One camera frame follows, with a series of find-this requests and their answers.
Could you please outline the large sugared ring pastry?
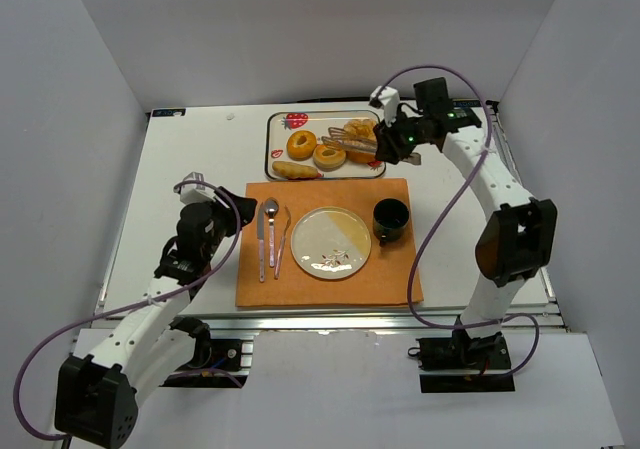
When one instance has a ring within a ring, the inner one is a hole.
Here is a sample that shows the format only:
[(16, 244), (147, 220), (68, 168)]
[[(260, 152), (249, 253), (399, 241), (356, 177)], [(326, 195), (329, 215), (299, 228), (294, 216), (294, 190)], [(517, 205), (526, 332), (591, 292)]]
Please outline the large sugared ring pastry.
[[(352, 119), (343, 126), (343, 130), (348, 135), (355, 137), (355, 140), (349, 141), (349, 144), (361, 148), (366, 148), (367, 144), (363, 145), (363, 140), (368, 140), (374, 145), (377, 144), (376, 135), (374, 133), (374, 128), (376, 125), (377, 122), (372, 119)], [(346, 156), (350, 161), (354, 163), (368, 165), (376, 165), (378, 163), (375, 158), (375, 153), (364, 153), (359, 151), (347, 150)]]

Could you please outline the metal bread tongs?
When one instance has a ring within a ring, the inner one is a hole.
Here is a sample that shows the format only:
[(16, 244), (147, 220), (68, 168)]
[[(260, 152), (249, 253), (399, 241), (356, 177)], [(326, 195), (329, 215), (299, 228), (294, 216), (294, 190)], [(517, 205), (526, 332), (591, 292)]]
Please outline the metal bread tongs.
[(328, 134), (321, 137), (321, 141), (327, 147), (342, 149), (346, 152), (373, 155), (377, 161), (397, 165), (408, 163), (414, 166), (422, 164), (419, 153), (412, 152), (406, 157), (401, 157), (389, 145), (379, 147), (378, 142), (365, 136), (359, 136), (346, 131), (343, 128), (330, 127)]

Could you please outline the bagel with pale base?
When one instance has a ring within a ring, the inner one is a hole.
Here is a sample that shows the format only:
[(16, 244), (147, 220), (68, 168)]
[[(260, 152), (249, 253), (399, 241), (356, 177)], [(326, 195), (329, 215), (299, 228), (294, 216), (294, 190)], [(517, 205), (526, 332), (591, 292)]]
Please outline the bagel with pale base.
[(319, 144), (313, 152), (313, 162), (323, 171), (340, 168), (346, 161), (346, 152), (339, 147)]

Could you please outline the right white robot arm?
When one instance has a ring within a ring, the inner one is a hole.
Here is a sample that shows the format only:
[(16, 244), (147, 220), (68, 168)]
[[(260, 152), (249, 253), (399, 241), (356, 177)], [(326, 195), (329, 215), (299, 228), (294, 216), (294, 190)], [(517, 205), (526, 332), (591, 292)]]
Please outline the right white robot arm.
[(434, 145), (462, 175), (462, 188), (478, 200), (486, 219), (474, 249), (480, 275), (451, 329), (474, 345), (488, 345), (501, 332), (515, 295), (549, 263), (557, 208), (515, 179), (493, 151), (490, 132), (478, 115), (450, 99), (444, 78), (417, 83), (414, 92), (417, 113), (412, 117), (402, 111), (397, 90), (379, 86), (372, 92), (371, 106), (384, 113), (374, 130), (376, 157), (416, 164), (416, 147)]

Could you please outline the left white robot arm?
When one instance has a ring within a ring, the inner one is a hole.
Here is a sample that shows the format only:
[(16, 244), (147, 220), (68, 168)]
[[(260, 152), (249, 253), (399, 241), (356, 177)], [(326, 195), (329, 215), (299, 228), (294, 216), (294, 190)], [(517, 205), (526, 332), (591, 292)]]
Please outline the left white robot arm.
[(133, 432), (150, 394), (182, 366), (206, 365), (210, 332), (182, 316), (211, 276), (224, 239), (236, 241), (257, 202), (225, 188), (189, 181), (177, 188), (183, 203), (176, 233), (139, 304), (86, 356), (70, 356), (58, 373), (54, 426), (102, 448), (120, 448)]

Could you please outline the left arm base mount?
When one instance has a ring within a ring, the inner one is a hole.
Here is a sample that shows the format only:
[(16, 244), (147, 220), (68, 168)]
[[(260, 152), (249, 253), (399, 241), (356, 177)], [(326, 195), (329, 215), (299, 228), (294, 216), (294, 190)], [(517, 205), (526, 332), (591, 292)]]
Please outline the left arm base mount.
[(239, 338), (214, 338), (210, 326), (194, 317), (176, 317), (172, 330), (194, 340), (194, 355), (162, 384), (171, 388), (240, 389), (248, 378), (248, 344)]

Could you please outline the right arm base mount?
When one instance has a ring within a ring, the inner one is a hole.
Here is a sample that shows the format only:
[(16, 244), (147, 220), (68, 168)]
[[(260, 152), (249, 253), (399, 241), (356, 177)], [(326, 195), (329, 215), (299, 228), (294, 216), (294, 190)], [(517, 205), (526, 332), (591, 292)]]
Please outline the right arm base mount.
[(506, 393), (515, 391), (511, 358), (498, 334), (487, 345), (471, 349), (454, 337), (417, 339), (407, 350), (417, 362), (423, 394)]

